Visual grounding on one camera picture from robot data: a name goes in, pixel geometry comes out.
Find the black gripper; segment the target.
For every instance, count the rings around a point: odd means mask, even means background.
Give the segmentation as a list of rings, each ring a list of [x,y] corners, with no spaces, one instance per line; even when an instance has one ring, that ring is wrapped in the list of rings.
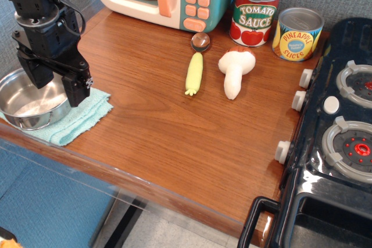
[[[19,45],[18,60],[30,81],[41,89],[59,74],[71,107],[78,107],[90,96],[92,77],[78,50],[83,30],[75,9],[53,6],[48,15],[40,10],[33,15],[17,11],[15,19],[22,28],[13,33]]]

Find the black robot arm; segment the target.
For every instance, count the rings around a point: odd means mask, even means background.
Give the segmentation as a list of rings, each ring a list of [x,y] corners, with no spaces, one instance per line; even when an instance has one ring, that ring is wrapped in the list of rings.
[[[81,11],[69,0],[10,1],[22,28],[12,34],[22,68],[38,89],[60,75],[70,105],[77,107],[92,85],[89,64],[78,51],[85,31],[85,20],[76,18]]]

